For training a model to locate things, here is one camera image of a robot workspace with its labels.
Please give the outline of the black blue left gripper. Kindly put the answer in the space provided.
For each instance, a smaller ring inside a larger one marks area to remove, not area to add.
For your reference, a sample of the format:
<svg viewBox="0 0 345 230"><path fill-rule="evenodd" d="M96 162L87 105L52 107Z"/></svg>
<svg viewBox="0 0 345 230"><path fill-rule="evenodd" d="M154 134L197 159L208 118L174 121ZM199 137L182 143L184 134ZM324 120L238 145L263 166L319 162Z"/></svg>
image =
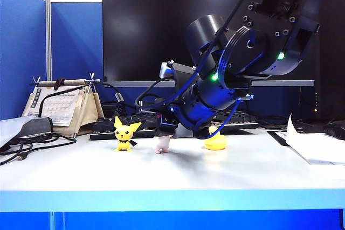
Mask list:
<svg viewBox="0 0 345 230"><path fill-rule="evenodd" d="M137 109L141 112L153 113L156 118L155 137L167 134L193 134L195 119L193 118L193 105L186 101L154 100L148 102L138 100Z"/></svg>

